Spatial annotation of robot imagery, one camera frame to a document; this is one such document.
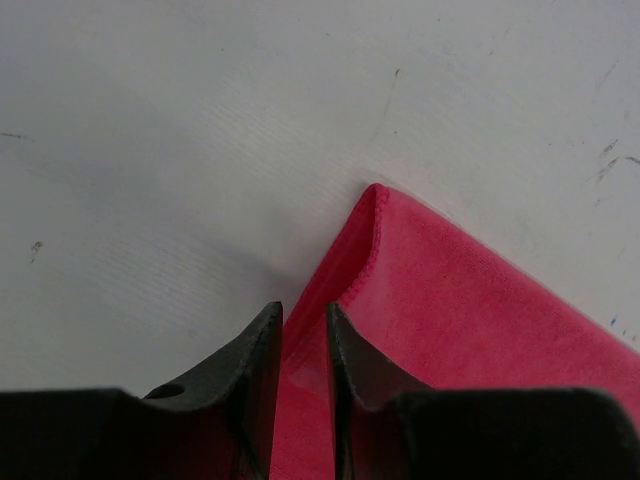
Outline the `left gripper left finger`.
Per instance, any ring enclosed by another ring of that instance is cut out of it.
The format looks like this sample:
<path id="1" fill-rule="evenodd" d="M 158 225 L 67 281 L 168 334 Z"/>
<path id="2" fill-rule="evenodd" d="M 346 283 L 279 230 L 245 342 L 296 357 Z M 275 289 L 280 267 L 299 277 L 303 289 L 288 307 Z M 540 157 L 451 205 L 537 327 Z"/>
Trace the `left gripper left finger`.
<path id="1" fill-rule="evenodd" d="M 142 398 L 117 388 L 4 392 L 4 479 L 266 479 L 283 309 Z"/>

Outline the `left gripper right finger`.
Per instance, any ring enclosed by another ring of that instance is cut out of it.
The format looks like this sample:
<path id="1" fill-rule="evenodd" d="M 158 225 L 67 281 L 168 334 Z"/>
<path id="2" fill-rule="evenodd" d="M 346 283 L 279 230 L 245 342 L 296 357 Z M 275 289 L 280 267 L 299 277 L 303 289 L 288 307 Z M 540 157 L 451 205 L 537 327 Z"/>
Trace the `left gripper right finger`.
<path id="1" fill-rule="evenodd" d="M 635 479 L 639 437 L 582 388 L 437 390 L 326 308 L 338 479 Z"/>

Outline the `pink towel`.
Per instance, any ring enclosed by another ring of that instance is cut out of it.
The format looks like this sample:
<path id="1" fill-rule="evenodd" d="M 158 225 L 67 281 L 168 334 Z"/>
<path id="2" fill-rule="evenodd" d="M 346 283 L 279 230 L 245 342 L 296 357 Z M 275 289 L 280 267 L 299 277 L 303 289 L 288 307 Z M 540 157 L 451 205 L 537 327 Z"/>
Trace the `pink towel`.
<path id="1" fill-rule="evenodd" d="M 270 475 L 333 477 L 325 308 L 339 303 L 392 361 L 444 388 L 587 386 L 639 415 L 639 357 L 413 198 L 373 184 L 299 297 L 283 336 Z"/>

